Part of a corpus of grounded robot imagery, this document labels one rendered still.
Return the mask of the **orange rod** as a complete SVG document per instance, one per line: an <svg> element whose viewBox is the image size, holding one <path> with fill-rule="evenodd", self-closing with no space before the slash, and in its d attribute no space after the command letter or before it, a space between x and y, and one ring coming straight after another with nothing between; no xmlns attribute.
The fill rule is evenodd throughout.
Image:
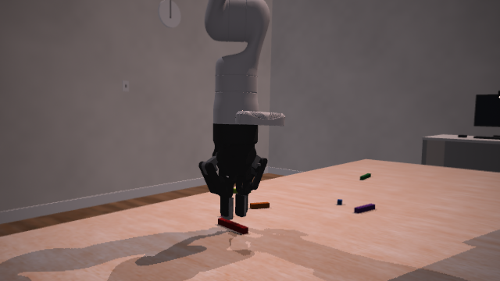
<svg viewBox="0 0 500 281"><path fill-rule="evenodd" d="M269 207L270 207L270 203L269 202L250 203L250 208L251 209L269 208Z"/></svg>

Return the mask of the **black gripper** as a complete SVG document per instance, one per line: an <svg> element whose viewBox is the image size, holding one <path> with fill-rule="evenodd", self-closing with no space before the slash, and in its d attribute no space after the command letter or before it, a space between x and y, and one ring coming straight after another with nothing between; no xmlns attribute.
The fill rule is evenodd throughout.
<svg viewBox="0 0 500 281"><path fill-rule="evenodd" d="M267 164L267 159L259 157L255 150L258 125L214 123L213 142L215 149L212 157L206 162L199 162L198 166L210 193L220 196L223 219L233 219L235 183L235 214L245 217L248 195L250 191L257 190ZM216 166L219 168L218 175Z"/></svg>

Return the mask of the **purple rod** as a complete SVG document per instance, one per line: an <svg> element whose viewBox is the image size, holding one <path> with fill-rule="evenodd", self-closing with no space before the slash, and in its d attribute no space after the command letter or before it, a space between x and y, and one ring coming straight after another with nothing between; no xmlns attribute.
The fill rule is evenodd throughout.
<svg viewBox="0 0 500 281"><path fill-rule="evenodd" d="M375 209L375 205L374 204L368 204L368 205L363 205L363 206L355 207L354 208L354 212L359 214L359 213L367 212L367 211L374 210L374 209Z"/></svg>

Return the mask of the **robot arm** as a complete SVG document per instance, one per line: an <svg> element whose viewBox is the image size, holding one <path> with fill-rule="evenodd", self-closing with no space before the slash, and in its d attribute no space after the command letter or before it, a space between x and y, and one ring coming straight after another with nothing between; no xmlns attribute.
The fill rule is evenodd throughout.
<svg viewBox="0 0 500 281"><path fill-rule="evenodd" d="M270 23L264 0L209 0L205 29L215 41L248 42L216 61L213 123L284 126L283 113L259 112L259 57Z"/></svg>

